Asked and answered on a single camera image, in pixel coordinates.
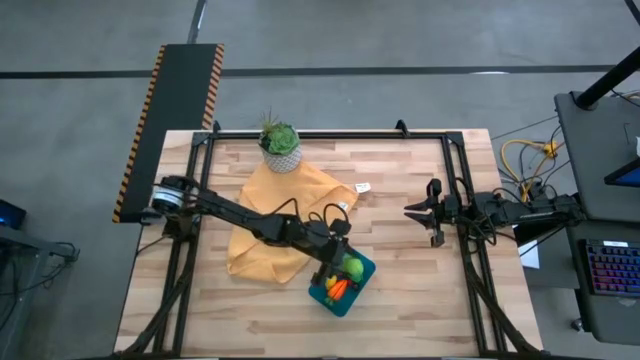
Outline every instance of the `teal tray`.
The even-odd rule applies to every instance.
[[[369,260],[366,256],[360,254],[357,251],[355,251],[355,254],[353,255],[362,261],[362,267],[364,270],[362,273],[362,281],[358,283],[358,290],[354,290],[351,287],[348,288],[339,301],[336,301],[333,305],[329,305],[325,301],[327,299],[327,289],[324,285],[324,281],[320,285],[311,285],[309,287],[309,295],[311,295],[312,298],[316,299],[317,302],[322,304],[322,306],[327,308],[334,315],[340,317],[347,314],[347,312],[351,308],[351,305],[353,305],[353,303],[356,301],[358,295],[362,291],[364,291],[365,285],[367,285],[367,282],[376,271],[376,264],[374,264],[373,261]]]

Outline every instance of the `potted plant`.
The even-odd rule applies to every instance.
[[[277,120],[277,116],[271,116],[271,110],[262,114],[262,133],[258,144],[269,169],[288,173],[298,167],[302,158],[300,138],[293,126]]]

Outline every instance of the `desk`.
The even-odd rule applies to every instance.
[[[167,132],[156,180],[185,173],[192,133]],[[476,191],[500,186],[488,132],[464,130],[464,139]],[[440,143],[303,140],[301,146],[304,160],[339,181],[371,183],[372,191],[360,196],[349,215],[353,225],[349,238],[354,248],[376,262],[376,274],[349,314],[337,318],[307,294],[309,279],[318,265],[314,260],[285,285],[228,275],[226,251],[231,226],[207,217],[198,246],[182,355],[476,354],[455,230],[444,226],[445,245],[432,249],[430,234],[403,215],[405,205],[424,200],[431,178],[440,178],[447,193]],[[237,199],[261,161],[254,140],[216,140],[208,186],[222,196]],[[139,246],[157,239],[161,231],[160,226],[145,228]],[[157,310],[170,247],[169,241],[161,242],[137,258],[115,350],[130,345]],[[500,238],[488,252],[501,306],[527,340],[541,348],[516,244]],[[488,312],[483,317],[490,335]],[[168,347],[174,320],[169,319]]]

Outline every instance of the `black metal frame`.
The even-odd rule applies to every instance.
[[[404,121],[399,120],[395,127],[396,130],[389,131],[300,131],[299,136],[301,139],[432,139],[440,141],[442,145],[445,170],[447,173],[447,180],[449,183],[450,193],[459,194],[457,188],[456,173],[454,169],[453,157],[451,152],[451,146],[455,146],[461,168],[461,178],[468,189],[467,198],[470,200],[473,194],[473,182],[471,178],[471,170],[469,169],[469,163],[467,160],[466,149],[464,144],[463,135],[461,132],[443,131],[443,132],[410,132],[407,129]],[[209,178],[209,170],[213,158],[213,146],[216,140],[257,140],[259,131],[221,131],[218,123],[215,124],[212,132],[196,132],[193,135],[191,151],[189,154],[189,161],[187,164],[187,176],[193,177],[195,172],[195,165],[198,158],[198,150],[201,146],[206,146],[205,158],[202,166],[202,176],[200,179],[201,186],[207,186]],[[141,333],[136,342],[130,346],[127,350],[114,354],[119,358],[128,359],[163,359],[163,358],[179,358],[181,355],[182,342],[184,339],[184,329],[187,318],[187,308],[189,303],[189,295],[191,290],[191,283],[193,279],[193,270],[196,261],[196,252],[198,248],[198,238],[200,233],[200,218],[194,219],[194,231],[188,238],[174,239],[171,255],[169,258],[169,267],[167,270],[165,287],[162,296],[162,305],[158,312],[154,315],[147,328]],[[471,309],[471,320],[473,322],[473,328],[476,337],[476,343],[479,355],[481,357],[495,356],[496,354],[511,354],[507,352],[506,341],[504,338],[504,332],[499,325],[499,319],[496,318],[496,314],[491,313],[492,329],[495,334],[496,350],[489,350],[487,347],[486,335],[484,332],[482,310],[478,301],[480,296],[485,303],[489,301],[489,308],[498,308],[496,291],[493,284],[493,277],[491,274],[491,268],[489,266],[489,257],[484,242],[478,243],[478,254],[480,269],[482,275],[482,282],[486,291],[478,293],[476,288],[472,286],[472,282],[479,281],[480,277],[477,275],[472,263],[472,255],[469,252],[468,244],[465,241],[464,231],[458,227],[458,240],[461,248],[462,266],[464,269],[465,280],[467,283],[467,290],[469,296],[469,305]],[[180,258],[180,251],[182,244],[188,243],[187,258],[185,261],[182,274],[176,281],[176,274],[178,271],[178,262]],[[167,317],[175,302],[180,298],[178,307],[177,320],[175,323],[174,338],[172,342],[171,350],[164,350],[165,334],[167,327]],[[506,318],[504,313],[498,313],[503,320]],[[144,351],[149,346],[151,340],[154,340],[152,346],[152,352],[145,353]]]

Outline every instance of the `yellow black striped tape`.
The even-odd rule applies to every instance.
[[[222,58],[224,57],[224,45],[216,45],[216,54],[213,58],[211,78],[209,79],[209,90],[204,104],[204,114],[202,115],[202,128],[211,130],[213,128],[213,109],[216,106],[216,96],[218,95],[218,84],[220,83],[220,73],[222,72]]]
[[[122,179],[122,183],[120,184],[120,192],[118,193],[118,199],[116,200],[116,207],[115,209],[113,209],[112,220],[114,223],[120,222],[120,211],[122,210],[124,194],[127,191],[127,185],[129,185],[129,177],[131,176],[131,171],[133,170],[133,162],[136,160],[136,153],[138,151],[138,145],[140,144],[140,137],[142,136],[142,131],[144,131],[144,124],[147,121],[147,111],[149,111],[149,106],[151,105],[151,97],[153,96],[153,89],[156,86],[156,79],[158,77],[158,71],[160,70],[160,64],[162,64],[164,49],[164,45],[160,47],[160,51],[158,52],[158,56],[156,57],[156,64],[153,67],[153,72],[151,73],[149,90],[147,91],[147,97],[144,100],[144,105],[142,105],[142,114],[140,115],[140,120],[138,120],[136,134],[133,137],[133,145],[131,145],[129,159],[127,160],[127,166],[124,170],[124,178]]]

